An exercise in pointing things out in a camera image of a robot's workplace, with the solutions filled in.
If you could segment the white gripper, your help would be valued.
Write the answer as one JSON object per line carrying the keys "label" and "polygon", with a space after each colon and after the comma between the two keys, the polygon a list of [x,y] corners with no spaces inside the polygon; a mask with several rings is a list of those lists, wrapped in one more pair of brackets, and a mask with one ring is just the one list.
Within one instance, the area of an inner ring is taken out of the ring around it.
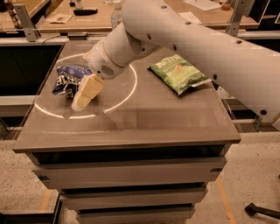
{"label": "white gripper", "polygon": [[93,74],[81,79],[78,92],[73,98],[72,109],[74,111],[82,111],[103,90],[103,79],[112,80],[124,71],[123,67],[111,61],[104,50],[102,41],[84,53],[83,59]]}

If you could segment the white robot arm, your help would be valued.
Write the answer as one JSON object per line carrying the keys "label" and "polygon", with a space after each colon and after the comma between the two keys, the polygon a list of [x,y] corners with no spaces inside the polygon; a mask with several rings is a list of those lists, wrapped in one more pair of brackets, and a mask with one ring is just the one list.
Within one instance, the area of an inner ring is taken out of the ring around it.
{"label": "white robot arm", "polygon": [[164,0],[126,0],[122,22],[84,54],[113,79],[158,47],[173,50],[275,128],[280,124],[280,53],[185,21]]}

